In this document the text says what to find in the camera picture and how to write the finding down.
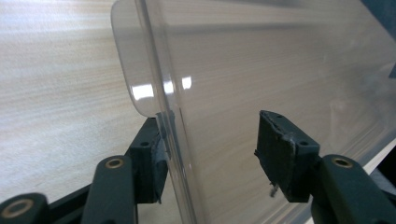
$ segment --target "black plastic clamp jaw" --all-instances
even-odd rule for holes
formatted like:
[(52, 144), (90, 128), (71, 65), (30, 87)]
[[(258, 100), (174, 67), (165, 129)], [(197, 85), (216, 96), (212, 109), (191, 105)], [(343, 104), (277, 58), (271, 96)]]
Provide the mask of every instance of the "black plastic clamp jaw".
[(318, 153), (319, 144), (284, 116), (260, 112), (255, 155), (289, 202), (312, 195), (316, 223), (396, 223), (395, 207), (357, 162)]

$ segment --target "black mechanical arm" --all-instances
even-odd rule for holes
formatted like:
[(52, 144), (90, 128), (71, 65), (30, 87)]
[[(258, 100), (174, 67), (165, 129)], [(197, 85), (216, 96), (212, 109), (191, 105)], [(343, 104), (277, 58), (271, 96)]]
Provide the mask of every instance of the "black mechanical arm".
[(290, 203), (307, 203), (312, 195), (315, 223), (396, 223), (394, 196), (384, 193), (357, 162), (318, 153), (319, 144), (291, 121), (261, 111), (255, 155)]
[(168, 168), (155, 119), (147, 119), (124, 156), (102, 160), (92, 183), (54, 203), (29, 193), (0, 204), (0, 223), (137, 223), (139, 203), (161, 202)]

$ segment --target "wooden table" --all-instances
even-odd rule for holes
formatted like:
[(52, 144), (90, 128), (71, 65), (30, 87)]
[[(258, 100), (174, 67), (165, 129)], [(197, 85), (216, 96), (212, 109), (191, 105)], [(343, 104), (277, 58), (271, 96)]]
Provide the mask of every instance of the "wooden table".
[[(112, 0), (0, 1), (0, 201), (50, 202), (88, 185), (143, 124), (130, 100), (110, 23)], [(168, 178), (142, 223), (180, 222)]]

